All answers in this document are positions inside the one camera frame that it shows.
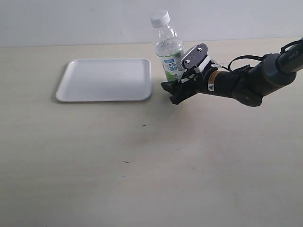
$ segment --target table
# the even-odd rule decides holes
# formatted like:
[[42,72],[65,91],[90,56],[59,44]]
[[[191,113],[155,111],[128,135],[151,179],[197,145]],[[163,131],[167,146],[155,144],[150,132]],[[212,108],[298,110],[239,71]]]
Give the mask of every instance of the table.
[[[295,39],[205,43],[227,65]],[[149,100],[55,100],[69,61],[132,57],[151,60]],[[303,73],[258,108],[172,105],[163,80],[152,44],[0,48],[0,226],[303,226]]]

